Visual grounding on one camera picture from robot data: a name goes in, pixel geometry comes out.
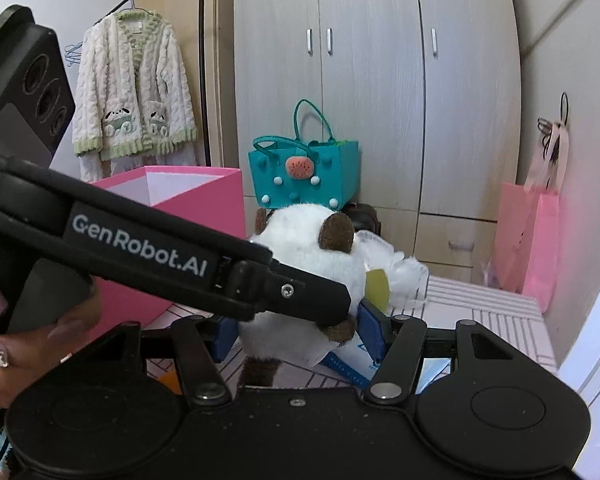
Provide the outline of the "person's left hand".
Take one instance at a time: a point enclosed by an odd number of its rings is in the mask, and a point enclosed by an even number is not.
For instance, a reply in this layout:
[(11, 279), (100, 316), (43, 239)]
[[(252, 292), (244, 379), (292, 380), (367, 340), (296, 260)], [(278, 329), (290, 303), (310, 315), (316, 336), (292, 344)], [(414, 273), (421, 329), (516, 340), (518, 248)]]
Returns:
[(87, 298), (53, 324), (32, 332), (0, 335), (0, 408), (88, 341), (102, 317), (100, 293), (90, 283)]

